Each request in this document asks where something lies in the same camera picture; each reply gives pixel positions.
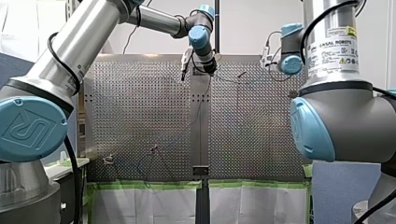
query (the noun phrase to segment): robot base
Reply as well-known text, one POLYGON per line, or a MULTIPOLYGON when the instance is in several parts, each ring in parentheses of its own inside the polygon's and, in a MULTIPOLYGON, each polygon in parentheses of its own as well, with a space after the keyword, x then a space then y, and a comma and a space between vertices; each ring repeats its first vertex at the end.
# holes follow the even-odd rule
MULTIPOLYGON (((396 177, 381 173, 378 183, 368 201, 356 203, 352 208, 352 223, 363 216, 369 207, 373 207, 386 198, 396 187, 396 177)), ((364 224, 391 224, 396 223, 396 202, 392 202, 379 209, 364 224)))
POLYGON ((61 191, 52 183, 45 196, 30 203, 17 203, 0 209, 2 224, 59 224, 61 223, 61 191))

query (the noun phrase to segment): wire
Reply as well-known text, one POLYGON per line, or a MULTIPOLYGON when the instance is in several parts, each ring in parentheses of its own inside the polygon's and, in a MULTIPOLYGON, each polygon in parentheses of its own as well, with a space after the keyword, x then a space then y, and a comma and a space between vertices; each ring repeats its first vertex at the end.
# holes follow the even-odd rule
MULTIPOLYGON (((208 85, 207 85, 207 89, 206 89, 204 95, 207 95, 207 93, 208 93, 209 90, 210 90, 212 78, 211 78, 211 77, 209 77, 209 78, 210 78, 210 79, 209 79, 209 83, 208 83, 208 85)), ((185 131, 186 131, 188 128, 190 128, 191 125, 194 124, 194 123, 198 120, 199 114, 200 114, 200 112, 201 112, 201 107, 202 107, 202 103, 203 103, 203 102, 204 102, 204 101, 201 101, 201 103, 200 103, 199 106, 198 106, 197 114, 196 114, 196 116, 195 116, 194 121, 193 121, 192 123, 190 123, 189 126, 187 126, 187 127, 185 128, 185 130, 183 130, 183 133, 182 133, 182 134, 180 134, 180 135, 178 135, 177 137, 175 137, 175 138, 174 138, 166 147, 164 147, 163 149, 167 149, 167 148, 171 147, 175 142, 177 142, 181 137, 183 137, 183 136, 185 135, 185 131)), ((160 152, 160 153, 161 153, 161 151, 158 149, 157 146, 154 147, 154 148, 152 148, 152 149, 150 150, 149 153, 147 153, 147 154, 144 155, 142 158, 140 158, 140 160, 138 161, 138 163, 137 163, 137 165, 136 165, 136 170, 137 170, 137 172, 138 172, 140 175, 142 175, 142 177, 143 177, 143 182, 144 182, 146 188, 148 188, 148 189, 150 188, 150 183, 148 183, 148 181, 149 181, 149 176, 150 176, 150 173, 151 173, 151 167, 152 167, 152 163, 153 163, 153 160, 154 160, 154 156, 156 155, 156 154, 155 154, 156 152, 160 152), (142 166, 143 161, 144 161, 146 158, 148 158, 148 157, 151 157, 151 160, 150 160, 150 164, 149 164, 149 166, 148 166, 148 171, 145 173, 145 172, 143 172, 143 171, 141 170, 140 167, 142 166)), ((173 178, 173 175, 172 175, 172 173, 170 172, 170 169, 169 169, 168 165, 166 164, 166 162, 165 162, 165 160, 164 160, 164 158, 163 158, 163 155, 160 154, 160 157, 161 157, 161 160, 162 160, 162 162, 163 162, 163 165, 165 166, 165 169, 167 170, 168 174, 170 174, 170 176, 173 178)))
MULTIPOLYGON (((152 3, 153 0, 150 0, 147 4, 147 7, 149 7, 149 5, 152 3)), ((128 40, 125 44, 125 47, 122 51, 122 54, 125 54, 126 49, 128 48, 129 43, 131 42, 131 37, 134 34, 134 32, 136 32, 137 28, 140 26, 140 24, 142 23, 142 13, 140 11, 140 6, 136 7, 136 17, 137 17, 137 23, 136 26, 134 27, 134 29, 132 30, 132 32, 128 35, 128 40)))
POLYGON ((363 12, 364 7, 366 7, 367 4, 367 0, 363 0, 363 3, 361 4, 361 6, 359 7, 358 11, 356 12, 356 16, 355 17, 359 17, 359 15, 363 12))
POLYGON ((396 95, 393 94, 393 93, 390 92, 390 91, 384 91, 384 90, 382 90, 382 89, 379 89, 378 87, 373 87, 373 91, 377 91, 377 92, 379 92, 379 93, 382 93, 382 94, 384 94, 384 95, 386 95, 386 96, 392 98, 392 100, 396 100, 396 95))
POLYGON ((76 85, 76 91, 73 93, 73 95, 76 95, 79 92, 79 89, 81 88, 81 84, 79 83, 79 79, 76 76, 76 74, 73 72, 73 70, 64 62, 61 61, 61 59, 58 57, 56 54, 55 50, 53 50, 52 47, 52 39, 58 34, 58 32, 53 33, 52 35, 49 36, 49 39, 47 41, 47 46, 49 49, 49 52, 52 54, 52 57, 58 62, 66 71, 70 74, 70 76, 73 78, 73 81, 76 85))
POLYGON ((231 83, 234 83, 234 84, 242 84, 242 85, 248 85, 248 84, 254 82, 254 81, 252 81, 252 82, 238 82, 238 81, 233 81, 233 80, 230 80, 230 79, 226 79, 224 77, 220 77, 219 75, 217 75, 216 78, 218 78, 219 80, 225 81, 225 82, 231 82, 231 83))
POLYGON ((274 56, 273 56, 272 59, 271 59, 270 65, 268 66, 268 75, 270 76, 270 78, 271 78, 273 81, 276 81, 276 82, 284 82, 284 81, 287 81, 287 80, 291 79, 291 77, 292 77, 292 76, 288 76, 288 77, 286 77, 286 78, 284 78, 284 79, 276 79, 276 78, 271 74, 271 65, 273 64, 273 61, 274 61, 275 56, 280 52, 281 49, 282 49, 282 48, 278 48, 278 49, 277 49, 277 51, 275 52, 274 56))
POLYGON ((347 6, 356 6, 359 4, 358 0, 353 0, 353 1, 346 1, 343 3, 340 3, 338 5, 332 6, 324 10, 318 17, 316 17, 309 25, 306 27, 303 37, 301 39, 300 43, 300 56, 303 61, 303 64, 305 64, 305 56, 304 56, 304 48, 305 48, 305 41, 311 34, 311 32, 314 30, 315 26, 320 23, 324 18, 326 18, 330 13, 334 12, 340 7, 347 7, 347 6))
POLYGON ((366 220, 370 215, 372 215, 373 213, 375 213, 376 211, 378 211, 379 209, 381 209, 382 207, 384 207, 385 205, 387 205, 388 203, 390 203, 393 199, 396 198, 396 190, 394 190, 390 195, 388 195, 388 197, 386 197, 385 199, 383 199, 381 202, 379 202, 378 204, 376 204, 374 207, 370 208, 367 212, 365 212, 363 214, 363 216, 361 216, 356 222, 355 224, 362 224, 364 222, 364 220, 366 220))
POLYGON ((271 39, 271 36, 274 35, 274 34, 280 34, 280 35, 281 35, 282 32, 280 32, 280 31, 273 31, 271 34, 269 34, 269 35, 267 36, 267 41, 265 42, 265 47, 268 48, 267 54, 269 54, 270 51, 271 51, 270 39, 271 39))
POLYGON ((205 16, 205 17, 207 18, 207 20, 210 22, 210 25, 213 27, 213 19, 212 19, 212 17, 211 17, 207 12, 202 11, 202 10, 200 10, 200 9, 195 9, 195 10, 193 10, 193 11, 190 12, 190 16, 192 16, 192 14, 193 14, 194 12, 204 14, 204 16, 205 16))
POLYGON ((188 27, 188 25, 187 25, 187 21, 186 21, 186 18, 184 18, 182 15, 176 15, 175 16, 176 18, 181 18, 184 22, 181 22, 180 23, 180 26, 179 26, 179 30, 181 30, 181 24, 182 23, 184 23, 184 29, 186 30, 186 31, 188 31, 189 30, 189 27, 188 27))
POLYGON ((70 143, 70 139, 68 136, 64 139, 64 145, 66 146, 67 154, 69 154, 70 162, 72 163, 72 171, 73 171, 73 178, 74 178, 74 188, 75 188, 75 214, 74 214, 74 221, 73 223, 79 223, 79 214, 81 209, 81 193, 80 193, 80 178, 79 178, 79 171, 78 171, 78 164, 76 155, 74 153, 72 144, 70 143))

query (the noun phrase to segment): black cable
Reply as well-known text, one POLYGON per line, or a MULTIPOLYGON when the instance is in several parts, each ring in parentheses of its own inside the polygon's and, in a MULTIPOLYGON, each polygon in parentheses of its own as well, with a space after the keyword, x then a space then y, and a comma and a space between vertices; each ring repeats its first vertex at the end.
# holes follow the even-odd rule
MULTIPOLYGON (((150 0, 147 4, 147 7, 149 7, 149 5, 152 3, 153 0, 150 0)), ((134 34, 134 32, 136 32, 137 27, 139 27, 142 24, 142 13, 140 11, 140 6, 136 7, 136 18, 137 18, 137 23, 136 26, 134 27, 134 29, 132 30, 132 32, 129 34, 128 36, 128 40, 126 42, 126 45, 124 47, 124 50, 122 51, 122 54, 125 54, 126 49, 128 48, 129 43, 131 42, 131 37, 134 34)))
POLYGON ((52 47, 52 39, 57 34, 58 34, 58 32, 53 33, 52 35, 49 36, 49 39, 47 41, 47 46, 48 46, 49 52, 52 54, 52 57, 56 60, 56 62, 58 62, 64 69, 66 69, 66 71, 73 78, 73 81, 76 85, 76 91, 73 93, 73 95, 76 95, 79 92, 79 89, 81 88, 81 84, 79 83, 78 77, 66 63, 61 61, 61 59, 58 57, 58 55, 56 54, 55 50, 53 50, 53 47, 52 47))
POLYGON ((376 204, 374 207, 370 208, 367 212, 365 212, 363 214, 363 216, 361 216, 356 222, 355 224, 362 224, 364 222, 364 220, 366 220, 370 215, 372 215, 373 213, 375 213, 376 211, 378 211, 379 209, 381 209, 382 207, 384 207, 385 205, 387 205, 388 203, 390 203, 393 199, 396 198, 396 190, 394 190, 390 195, 388 195, 388 197, 386 197, 385 199, 383 199, 381 202, 379 202, 378 204, 376 204))
POLYGON ((210 22, 210 25, 211 25, 212 28, 213 28, 213 20, 212 20, 212 16, 211 16, 211 15, 209 15, 207 12, 202 11, 202 10, 200 10, 200 9, 195 9, 195 10, 193 10, 193 11, 190 12, 190 16, 192 16, 192 14, 193 14, 194 12, 204 14, 204 16, 207 18, 207 20, 210 22))
POLYGON ((231 82, 231 83, 234 83, 234 84, 248 85, 248 84, 250 84, 250 83, 253 83, 253 82, 238 82, 238 81, 233 81, 233 80, 230 80, 230 79, 227 79, 227 78, 224 78, 224 77, 220 77, 220 76, 216 76, 216 78, 218 78, 218 79, 221 80, 221 81, 231 82))
POLYGON ((306 27, 303 37, 301 39, 301 44, 300 44, 300 56, 303 61, 303 64, 305 64, 305 56, 304 56, 304 48, 305 48, 305 41, 311 34, 311 32, 315 29, 315 26, 320 23, 324 18, 326 18, 328 15, 330 15, 332 12, 337 10, 338 8, 341 7, 347 7, 347 6, 356 6, 359 4, 358 0, 353 0, 353 1, 347 1, 340 3, 338 5, 332 6, 324 10, 318 17, 316 17, 309 25, 306 27))
POLYGON ((379 93, 382 93, 382 94, 392 98, 392 100, 396 100, 396 94, 393 94, 390 91, 385 91, 385 90, 379 89, 378 87, 373 87, 373 91, 377 91, 379 93))
POLYGON ((355 17, 359 17, 359 15, 363 12, 364 8, 366 7, 366 4, 367 4, 367 0, 363 0, 363 3, 359 7, 359 11, 356 12, 355 17))
MULTIPOLYGON (((208 93, 209 90, 210 90, 210 85, 211 85, 211 83, 212 83, 212 77, 209 77, 209 78, 210 78, 210 79, 209 79, 209 83, 208 83, 208 85, 207 85, 207 89, 206 89, 204 95, 207 95, 207 93, 208 93)), ((194 121, 193 121, 192 123, 190 123, 190 125, 189 125, 188 127, 186 127, 186 129, 187 129, 187 128, 190 128, 190 126, 191 126, 192 124, 194 124, 194 123, 198 120, 199 114, 200 114, 200 112, 201 112, 201 106, 202 106, 202 103, 203 103, 203 102, 204 102, 204 101, 201 101, 201 102, 200 102, 200 104, 199 104, 199 106, 198 106, 197 114, 196 114, 196 116, 195 116, 194 121)), ((171 144, 169 144, 169 145, 166 146, 165 148, 171 146, 172 143, 174 143, 176 140, 178 140, 181 136, 182 136, 182 135, 179 135, 178 137, 174 138, 174 139, 171 141, 171 144)), ((142 177, 143 177, 143 183, 145 184, 146 188, 148 188, 148 189, 150 189, 150 184, 148 184, 147 182, 148 182, 148 180, 149 180, 149 175, 150 175, 150 173, 151 173, 151 167, 152 167, 152 163, 153 163, 153 160, 154 160, 155 152, 160 152, 160 153, 161 153, 161 151, 158 149, 158 147, 154 147, 154 148, 152 148, 152 149, 150 150, 150 153, 147 153, 147 154, 145 154, 142 158, 140 158, 140 160, 138 161, 138 163, 137 163, 137 165, 136 165, 137 172, 138 172, 140 175, 142 175, 142 177), (151 160, 150 160, 150 164, 149 164, 149 166, 148 166, 148 172, 147 172, 147 173, 144 173, 144 172, 142 172, 142 170, 140 169, 140 166, 142 165, 143 161, 144 161, 146 158, 148 158, 148 157, 151 157, 151 160)), ((163 164, 164 164, 164 166, 165 166, 165 169, 166 169, 167 172, 170 174, 170 176, 171 176, 172 178, 174 178, 173 175, 172 175, 172 173, 170 172, 169 167, 167 166, 167 164, 166 164, 165 161, 164 161, 163 155, 160 155, 160 157, 161 157, 161 160, 163 161, 163 164)))
POLYGON ((72 171, 74 178, 74 189, 75 189, 75 214, 73 223, 79 223, 80 217, 80 209, 81 209, 81 193, 80 193, 80 178, 79 178, 79 170, 78 163, 76 159, 76 155, 74 153, 72 144, 70 143, 69 137, 66 136, 64 139, 64 145, 66 146, 67 154, 69 154, 70 162, 72 163, 72 171))
POLYGON ((188 27, 188 25, 187 25, 187 21, 186 21, 186 18, 185 17, 183 17, 182 15, 176 15, 175 16, 176 18, 181 18, 184 22, 181 22, 181 23, 184 23, 184 29, 186 30, 186 31, 188 31, 189 30, 189 27, 188 27))

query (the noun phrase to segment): pegboard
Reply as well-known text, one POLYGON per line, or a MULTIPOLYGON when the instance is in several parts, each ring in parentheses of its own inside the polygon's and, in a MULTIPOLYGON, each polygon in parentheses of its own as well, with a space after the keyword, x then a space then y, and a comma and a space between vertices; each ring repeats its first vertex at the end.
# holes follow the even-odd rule
MULTIPOLYGON (((180 80, 180 58, 114 55, 92 65, 91 84, 85 84, 92 85, 86 89, 92 96, 90 181, 192 179, 191 79, 180 80), (114 165, 105 165, 110 154, 114 165)), ((210 178, 300 181, 304 160, 292 141, 289 95, 304 77, 275 82, 259 59, 224 55, 212 77, 209 148, 203 152, 210 178)))
POLYGON ((290 129, 290 97, 304 76, 272 76, 257 56, 223 56, 212 88, 211 178, 303 180, 304 159, 290 129))
POLYGON ((118 57, 90 71, 96 160, 88 178, 191 180, 190 80, 180 79, 180 58, 118 57), (110 154, 114 164, 105 165, 110 154))

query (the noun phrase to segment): metal bracket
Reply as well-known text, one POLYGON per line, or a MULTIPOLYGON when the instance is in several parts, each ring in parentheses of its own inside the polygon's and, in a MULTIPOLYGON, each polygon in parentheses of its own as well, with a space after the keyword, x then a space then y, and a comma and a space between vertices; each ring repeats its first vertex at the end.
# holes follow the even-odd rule
POLYGON ((193 175, 209 175, 209 166, 192 166, 193 175))
POLYGON ((294 99, 298 97, 298 92, 297 91, 289 91, 289 98, 294 99))

